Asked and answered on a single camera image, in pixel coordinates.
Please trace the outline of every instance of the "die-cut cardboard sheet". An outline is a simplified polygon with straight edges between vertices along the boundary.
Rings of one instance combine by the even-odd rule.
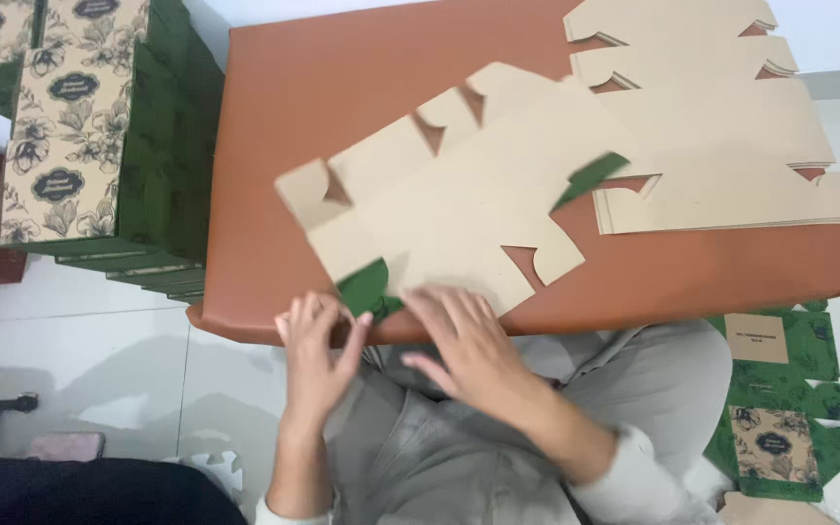
[[[586,0],[565,24],[572,41],[615,46],[572,55],[573,74],[628,88],[598,98],[663,174],[595,192],[599,232],[840,222],[840,174],[792,171],[835,159],[805,86],[785,78],[798,70],[786,41],[740,36],[776,27],[764,0]]]
[[[429,282],[463,286],[501,315],[534,294],[503,245],[536,248],[545,285],[584,262],[550,219],[554,202],[590,161],[615,150],[642,166],[643,150],[576,78],[555,82],[495,63],[467,85],[484,96],[481,123],[459,89],[417,108],[416,117],[443,128],[437,151],[405,116],[277,178],[334,282],[383,257],[388,295]],[[333,176],[350,207],[324,199]]]

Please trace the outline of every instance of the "brown table top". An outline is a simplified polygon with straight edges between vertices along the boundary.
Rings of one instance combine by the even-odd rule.
[[[333,283],[274,190],[501,61],[549,78],[578,0],[442,0],[233,29],[213,180],[203,330],[280,344],[274,316]],[[557,211],[586,257],[501,318],[511,334],[577,333],[840,295],[840,226],[599,235],[592,198]],[[375,342],[425,338],[405,312]]]

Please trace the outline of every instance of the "person's left hand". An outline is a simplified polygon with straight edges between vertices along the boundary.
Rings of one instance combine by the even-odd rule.
[[[331,295],[310,292],[296,298],[290,311],[274,319],[287,349],[287,406],[282,423],[293,432],[320,435],[358,371],[371,314],[353,320]],[[342,318],[352,323],[338,359],[330,353],[330,332]]]

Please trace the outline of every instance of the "hand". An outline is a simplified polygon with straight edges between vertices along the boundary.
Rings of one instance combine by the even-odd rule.
[[[352,331],[342,355],[334,359],[330,331],[344,314]],[[282,426],[295,435],[321,435],[358,371],[371,314],[353,320],[335,297],[310,292],[294,299],[290,311],[274,322],[287,348],[287,406]]]
[[[430,356],[408,352],[403,364],[436,382],[452,399],[520,428],[552,390],[531,374],[484,297],[431,287],[407,291],[404,304],[429,332],[446,369]]]

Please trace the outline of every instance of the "black fabric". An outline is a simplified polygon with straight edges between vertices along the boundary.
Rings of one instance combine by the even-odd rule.
[[[139,459],[0,459],[0,524],[245,525],[201,472]]]

